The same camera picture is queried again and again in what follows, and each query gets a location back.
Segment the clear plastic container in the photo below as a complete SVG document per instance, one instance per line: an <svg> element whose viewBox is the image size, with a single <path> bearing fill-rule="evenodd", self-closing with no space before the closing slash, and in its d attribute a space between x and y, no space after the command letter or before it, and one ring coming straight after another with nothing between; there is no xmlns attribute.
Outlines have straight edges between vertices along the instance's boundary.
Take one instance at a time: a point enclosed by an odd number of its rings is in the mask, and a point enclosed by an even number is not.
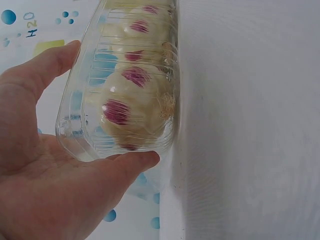
<svg viewBox="0 0 320 240"><path fill-rule="evenodd" d="M102 0L66 84L56 135L74 157L159 153L129 193L158 193L164 182L178 115L177 38L174 1Z"/></svg>

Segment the garlic bulb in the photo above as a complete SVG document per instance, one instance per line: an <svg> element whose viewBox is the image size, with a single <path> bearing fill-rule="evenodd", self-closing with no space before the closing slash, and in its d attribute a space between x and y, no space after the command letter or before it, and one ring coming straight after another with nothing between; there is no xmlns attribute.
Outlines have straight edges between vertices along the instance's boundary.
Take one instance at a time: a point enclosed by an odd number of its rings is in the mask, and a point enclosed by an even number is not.
<svg viewBox="0 0 320 240"><path fill-rule="evenodd" d="M100 125L118 145L136 150L154 143L163 134L175 104L173 91L155 66L118 65L101 91Z"/></svg>
<svg viewBox="0 0 320 240"><path fill-rule="evenodd" d="M168 23L171 17L168 7L151 4L134 7L128 12L128 15L130 18L151 19L158 24L161 24L161 22Z"/></svg>
<svg viewBox="0 0 320 240"><path fill-rule="evenodd" d="M110 5L114 8L134 8L141 5L157 5L157 6L170 6L171 0L116 0L112 1Z"/></svg>
<svg viewBox="0 0 320 240"><path fill-rule="evenodd" d="M103 28L103 36L107 37L113 55L119 60L158 63L164 51L162 48L164 40L161 38L168 38L168 31L162 29L162 33L156 34L156 31L153 30L152 34L154 37L159 36L159 39L152 39L148 37L150 33L141 32L146 31L143 23L147 21L137 20L139 24L132 20L131 22L132 25L109 23Z"/></svg>
<svg viewBox="0 0 320 240"><path fill-rule="evenodd" d="M151 19L121 18L120 22L105 24L102 35L109 38L137 38L153 41L166 41L170 25L166 22L155 22Z"/></svg>

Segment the palm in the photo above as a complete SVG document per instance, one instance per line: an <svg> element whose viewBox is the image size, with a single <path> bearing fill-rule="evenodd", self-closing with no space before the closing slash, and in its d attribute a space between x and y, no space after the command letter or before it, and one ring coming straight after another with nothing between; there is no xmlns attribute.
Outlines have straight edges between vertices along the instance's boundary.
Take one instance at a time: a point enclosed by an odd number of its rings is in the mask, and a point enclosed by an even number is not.
<svg viewBox="0 0 320 240"><path fill-rule="evenodd" d="M130 153L79 162L54 136L38 135L36 103L71 67L78 46L49 50L0 77L0 233L8 238L84 239L159 160Z"/></svg>

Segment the blue bubble pattern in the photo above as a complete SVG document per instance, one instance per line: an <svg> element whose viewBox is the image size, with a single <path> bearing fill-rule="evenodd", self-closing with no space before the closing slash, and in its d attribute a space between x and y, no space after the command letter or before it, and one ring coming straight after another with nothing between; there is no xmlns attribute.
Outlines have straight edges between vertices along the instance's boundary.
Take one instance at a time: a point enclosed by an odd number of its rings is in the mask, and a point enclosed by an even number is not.
<svg viewBox="0 0 320 240"><path fill-rule="evenodd" d="M67 11L64 11L64 12L62 13L62 17L64 17L64 18L69 17L69 13L68 13Z"/></svg>
<svg viewBox="0 0 320 240"><path fill-rule="evenodd" d="M157 193L157 194L153 195L153 201L156 204L160 204L160 193Z"/></svg>
<svg viewBox="0 0 320 240"><path fill-rule="evenodd" d="M8 47L9 46L9 44L10 44L10 41L8 40L8 38L6 37L5 39L3 39L3 46L6 48L6 47Z"/></svg>
<svg viewBox="0 0 320 240"><path fill-rule="evenodd" d="M151 227L153 229L160 229L160 218L155 217L151 220Z"/></svg>
<svg viewBox="0 0 320 240"><path fill-rule="evenodd" d="M148 180L144 173L141 173L135 180L135 182L139 185L146 185Z"/></svg>
<svg viewBox="0 0 320 240"><path fill-rule="evenodd" d="M71 15L72 15L72 17L76 18L76 17L79 16L79 12L78 11L73 11Z"/></svg>
<svg viewBox="0 0 320 240"><path fill-rule="evenodd" d="M103 220L105 222L108 222L108 223L111 223L113 222L114 220L116 220L117 218L117 213L115 210L111 210L104 218Z"/></svg>
<svg viewBox="0 0 320 240"><path fill-rule="evenodd" d="M1 14L1 20L4 24L11 25L15 23L17 16L12 10L5 10Z"/></svg>
<svg viewBox="0 0 320 240"><path fill-rule="evenodd" d="M55 20L55 24L57 24L57 25L61 24L61 19L60 19L60 18L57 18L57 19Z"/></svg>

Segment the finger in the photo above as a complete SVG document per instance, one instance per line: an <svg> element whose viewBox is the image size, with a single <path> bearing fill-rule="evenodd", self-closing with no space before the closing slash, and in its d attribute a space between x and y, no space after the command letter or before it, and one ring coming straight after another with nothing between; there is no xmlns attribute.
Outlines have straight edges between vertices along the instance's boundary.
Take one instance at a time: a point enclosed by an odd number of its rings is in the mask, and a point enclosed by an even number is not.
<svg viewBox="0 0 320 240"><path fill-rule="evenodd" d="M72 41L65 46L50 48L32 60L5 71L0 83L19 85L39 100L53 79L72 67L79 47L79 41Z"/></svg>
<svg viewBox="0 0 320 240"><path fill-rule="evenodd" d="M113 161L101 159L92 162L92 166L103 171L107 180L114 179L119 191L125 192L136 178L148 169L156 166L160 161L154 152L132 152L116 157Z"/></svg>
<svg viewBox="0 0 320 240"><path fill-rule="evenodd" d="M112 155L112 156L108 156L106 159L113 161L113 160L117 159L120 156L121 156L121 154Z"/></svg>

